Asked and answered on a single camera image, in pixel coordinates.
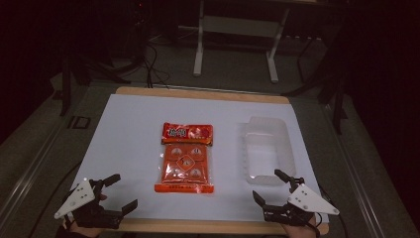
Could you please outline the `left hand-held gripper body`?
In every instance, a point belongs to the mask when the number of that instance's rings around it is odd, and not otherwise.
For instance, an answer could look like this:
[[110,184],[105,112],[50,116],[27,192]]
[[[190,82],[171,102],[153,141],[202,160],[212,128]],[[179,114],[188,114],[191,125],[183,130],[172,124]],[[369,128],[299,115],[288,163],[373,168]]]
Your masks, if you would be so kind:
[[99,181],[85,178],[69,192],[53,217],[72,217],[81,227],[118,229],[123,219],[122,211],[106,210],[99,204],[104,187],[98,187]]

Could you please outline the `white table sheet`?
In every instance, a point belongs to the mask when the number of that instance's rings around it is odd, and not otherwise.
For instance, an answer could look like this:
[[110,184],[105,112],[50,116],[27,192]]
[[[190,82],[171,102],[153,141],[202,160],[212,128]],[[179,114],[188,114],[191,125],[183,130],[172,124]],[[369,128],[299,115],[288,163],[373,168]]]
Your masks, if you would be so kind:
[[[120,209],[136,199],[139,206],[131,214],[134,218],[261,221],[263,212],[254,202],[254,193],[269,204],[283,205],[289,187],[247,182],[243,127],[252,117],[279,118],[285,122],[296,174],[311,189],[317,189],[318,182],[289,105],[121,94],[110,96],[76,178],[120,175],[120,181],[105,189],[108,197],[104,205]],[[210,160],[213,193],[155,190],[162,152],[161,131],[166,122],[213,126]]]

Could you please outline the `person's left hand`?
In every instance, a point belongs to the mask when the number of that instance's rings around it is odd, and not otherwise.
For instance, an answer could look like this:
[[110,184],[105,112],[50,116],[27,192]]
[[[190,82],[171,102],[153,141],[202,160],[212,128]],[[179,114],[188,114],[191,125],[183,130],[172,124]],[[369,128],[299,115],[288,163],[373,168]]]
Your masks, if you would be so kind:
[[104,231],[104,228],[81,227],[73,218],[64,218],[54,238],[98,238]]

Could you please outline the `white metal frame table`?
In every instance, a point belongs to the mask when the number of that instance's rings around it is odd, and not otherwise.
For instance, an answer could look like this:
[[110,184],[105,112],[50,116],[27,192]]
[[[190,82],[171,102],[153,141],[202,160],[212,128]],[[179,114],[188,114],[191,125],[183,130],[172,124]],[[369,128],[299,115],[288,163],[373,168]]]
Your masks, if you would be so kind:
[[192,74],[194,76],[200,76],[202,72],[204,54],[203,36],[205,32],[263,37],[273,39],[272,47],[265,53],[265,58],[270,81],[272,83],[278,83],[279,77],[277,74],[274,57],[286,24],[286,20],[289,15],[289,11],[289,8],[285,8],[282,11],[280,14],[281,19],[278,23],[270,21],[220,17],[206,15],[204,13],[204,0],[200,0],[198,41]]

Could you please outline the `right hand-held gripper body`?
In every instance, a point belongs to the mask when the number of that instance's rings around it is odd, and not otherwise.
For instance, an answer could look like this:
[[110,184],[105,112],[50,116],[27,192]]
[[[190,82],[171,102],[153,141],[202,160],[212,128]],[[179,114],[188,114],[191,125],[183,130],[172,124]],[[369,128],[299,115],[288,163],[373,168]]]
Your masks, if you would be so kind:
[[315,213],[339,215],[340,211],[305,184],[300,184],[282,206],[272,205],[273,212],[262,213],[267,222],[305,226]]

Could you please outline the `orange-red food packet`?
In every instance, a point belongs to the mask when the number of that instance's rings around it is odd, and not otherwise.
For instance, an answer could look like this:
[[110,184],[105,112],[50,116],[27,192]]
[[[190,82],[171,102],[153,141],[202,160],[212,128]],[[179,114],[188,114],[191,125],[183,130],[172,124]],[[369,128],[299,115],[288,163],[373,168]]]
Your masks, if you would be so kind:
[[209,166],[212,125],[165,122],[161,144],[162,164],[155,192],[214,192]]

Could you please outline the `metal floor rail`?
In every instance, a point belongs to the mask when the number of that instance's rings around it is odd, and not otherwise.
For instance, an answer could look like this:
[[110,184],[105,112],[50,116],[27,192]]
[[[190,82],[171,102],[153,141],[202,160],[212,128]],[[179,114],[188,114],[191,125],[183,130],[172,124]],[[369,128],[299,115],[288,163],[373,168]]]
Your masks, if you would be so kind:
[[0,223],[9,220],[26,197],[63,124],[19,127],[0,145]]
[[379,191],[375,188],[382,172],[377,165],[378,153],[369,138],[368,132],[356,115],[353,104],[348,100],[343,102],[346,118],[341,120],[342,134],[336,133],[332,124],[333,108],[330,105],[322,107],[323,113],[330,121],[330,128],[339,144],[353,195],[362,215],[362,223],[368,231],[368,238],[385,238],[385,232],[380,223],[380,213],[374,204]]

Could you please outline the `black metal stand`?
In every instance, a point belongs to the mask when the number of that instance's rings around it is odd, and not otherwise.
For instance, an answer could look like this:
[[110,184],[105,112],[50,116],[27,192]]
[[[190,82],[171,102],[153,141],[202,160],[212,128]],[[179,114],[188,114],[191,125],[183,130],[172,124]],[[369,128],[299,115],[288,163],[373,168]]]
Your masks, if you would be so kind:
[[341,120],[346,118],[343,110],[343,102],[345,79],[348,76],[348,70],[340,59],[334,57],[335,38],[335,34],[322,33],[320,35],[320,39],[327,47],[327,51],[317,68],[307,78],[304,78],[300,64],[301,58],[315,39],[312,38],[306,44],[296,61],[298,73],[303,85],[291,91],[284,92],[283,96],[294,97],[312,88],[321,86],[317,100],[319,103],[330,105],[333,108],[332,124],[336,133],[341,135]]
[[90,67],[92,70],[96,70],[102,73],[109,80],[117,83],[129,83],[129,80],[123,79],[120,77],[120,74],[127,72],[137,67],[135,62],[132,62],[129,65],[125,65],[118,68],[108,68],[94,59],[90,59],[81,54],[75,53],[63,53],[62,54],[62,85],[61,90],[59,91],[59,99],[61,100],[61,112],[60,116],[64,116],[71,105],[71,73],[72,65],[74,67],[78,65],[79,68],[82,68],[84,65]]

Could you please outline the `person's right hand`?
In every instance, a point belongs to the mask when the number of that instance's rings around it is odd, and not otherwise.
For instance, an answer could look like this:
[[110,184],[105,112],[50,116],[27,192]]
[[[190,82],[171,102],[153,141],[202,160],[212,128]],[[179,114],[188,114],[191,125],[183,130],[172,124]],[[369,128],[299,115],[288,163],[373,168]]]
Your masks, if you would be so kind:
[[289,238],[317,238],[316,232],[307,226],[291,226],[282,224],[281,227]]

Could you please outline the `dark floor socket plate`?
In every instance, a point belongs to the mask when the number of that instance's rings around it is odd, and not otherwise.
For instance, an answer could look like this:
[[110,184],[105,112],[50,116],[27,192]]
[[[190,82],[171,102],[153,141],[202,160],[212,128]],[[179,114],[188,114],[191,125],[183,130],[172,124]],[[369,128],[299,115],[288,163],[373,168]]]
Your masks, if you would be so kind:
[[67,124],[68,129],[87,129],[91,119],[83,116],[72,116]]

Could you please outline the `clear plastic container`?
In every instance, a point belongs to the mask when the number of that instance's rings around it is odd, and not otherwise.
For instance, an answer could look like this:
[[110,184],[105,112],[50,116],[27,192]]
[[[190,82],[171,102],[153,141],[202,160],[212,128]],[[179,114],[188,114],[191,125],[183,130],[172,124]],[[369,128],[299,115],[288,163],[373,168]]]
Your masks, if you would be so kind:
[[248,184],[282,186],[275,173],[296,175],[296,166],[286,123],[282,119],[253,116],[243,126],[244,178]]

